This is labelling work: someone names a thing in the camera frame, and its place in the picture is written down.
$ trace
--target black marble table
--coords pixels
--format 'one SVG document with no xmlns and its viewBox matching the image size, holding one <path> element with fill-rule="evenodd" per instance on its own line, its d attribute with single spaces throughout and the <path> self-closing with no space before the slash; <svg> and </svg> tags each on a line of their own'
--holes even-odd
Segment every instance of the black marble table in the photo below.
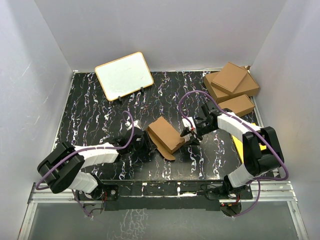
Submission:
<svg viewBox="0 0 320 240">
<path fill-rule="evenodd" d="M 103 144 L 127 130 L 122 112 L 128 110 L 146 128 L 163 116 L 179 132 L 182 117 L 178 102 L 192 90 L 207 91 L 204 71 L 153 72 L 154 84 L 144 93 L 135 92 L 119 101 L 109 102 L 95 73 L 76 73 L 58 131 L 56 143 L 70 141 L 73 145 Z M 183 111 L 194 117 L 207 99 L 191 95 Z M 243 117 L 257 123 L 254 112 Z M 175 161 L 166 161 L 157 152 L 135 159 L 130 156 L 112 164 L 89 166 L 86 172 L 101 180 L 222 180 L 241 163 L 231 136 L 217 130 L 204 136 L 200 146 L 182 147 L 174 153 Z"/>
</svg>

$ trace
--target gray wall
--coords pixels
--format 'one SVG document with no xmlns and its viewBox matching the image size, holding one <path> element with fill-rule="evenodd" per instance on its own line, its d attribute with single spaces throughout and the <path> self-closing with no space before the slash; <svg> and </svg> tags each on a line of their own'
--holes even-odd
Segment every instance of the gray wall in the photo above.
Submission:
<svg viewBox="0 0 320 240">
<path fill-rule="evenodd" d="M 310 239 L 320 228 L 320 2 L 288 1 L 251 68 L 265 125 L 277 130 Z"/>
<path fill-rule="evenodd" d="M 72 71 L 33 0 L 0 1 L 0 238 L 16 239 Z"/>
<path fill-rule="evenodd" d="M 152 71 L 251 65 L 286 0 L 35 0 L 73 70 L 142 52 Z"/>
</svg>

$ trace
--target white board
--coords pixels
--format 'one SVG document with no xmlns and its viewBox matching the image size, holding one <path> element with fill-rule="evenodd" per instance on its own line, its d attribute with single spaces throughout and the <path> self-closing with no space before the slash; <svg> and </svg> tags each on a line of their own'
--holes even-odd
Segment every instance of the white board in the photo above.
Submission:
<svg viewBox="0 0 320 240">
<path fill-rule="evenodd" d="M 141 52 L 97 66 L 94 71 L 109 101 L 154 84 Z"/>
</svg>

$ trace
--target cardboard box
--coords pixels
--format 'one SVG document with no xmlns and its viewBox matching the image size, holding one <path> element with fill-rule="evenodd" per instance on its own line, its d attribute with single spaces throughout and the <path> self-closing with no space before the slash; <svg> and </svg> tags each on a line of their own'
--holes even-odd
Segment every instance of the cardboard box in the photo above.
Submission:
<svg viewBox="0 0 320 240">
<path fill-rule="evenodd" d="M 148 126 L 147 132 L 165 159 L 176 159 L 172 154 L 182 147 L 185 139 L 180 137 L 180 133 L 169 122 L 161 116 Z"/>
<path fill-rule="evenodd" d="M 232 95 L 226 94 L 225 92 L 211 86 L 212 80 L 217 76 L 218 73 L 219 72 L 209 73 L 203 78 L 203 83 L 206 86 L 209 94 L 218 104 L 244 94 L 248 97 L 252 97 L 257 95 L 257 93 L 259 92 L 259 85 L 252 78 L 250 73 L 248 73 Z"/>
<path fill-rule="evenodd" d="M 219 103 L 219 106 L 222 109 L 230 109 L 238 117 L 242 117 L 246 114 L 251 113 L 255 108 L 255 105 L 247 95 L 237 96 L 235 98 L 221 102 Z"/>
<path fill-rule="evenodd" d="M 246 69 L 243 69 L 231 62 L 228 62 L 224 68 L 211 81 L 211 85 L 226 94 L 232 95 L 248 74 Z"/>
</svg>

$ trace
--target yellow object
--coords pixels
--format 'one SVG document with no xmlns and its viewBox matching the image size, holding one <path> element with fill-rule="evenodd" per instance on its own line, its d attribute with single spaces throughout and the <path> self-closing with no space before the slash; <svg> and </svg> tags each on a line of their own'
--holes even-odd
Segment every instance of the yellow object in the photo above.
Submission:
<svg viewBox="0 0 320 240">
<path fill-rule="evenodd" d="M 238 152 L 239 158 L 240 158 L 241 162 L 244 163 L 244 145 L 242 144 L 242 142 L 238 138 L 236 138 L 233 135 L 231 135 L 231 136 L 232 136 L 235 148 L 236 148 L 236 150 Z M 265 150 L 265 149 L 267 149 L 267 147 L 266 146 L 262 146 L 260 144 L 260 149 L 261 150 Z"/>
</svg>

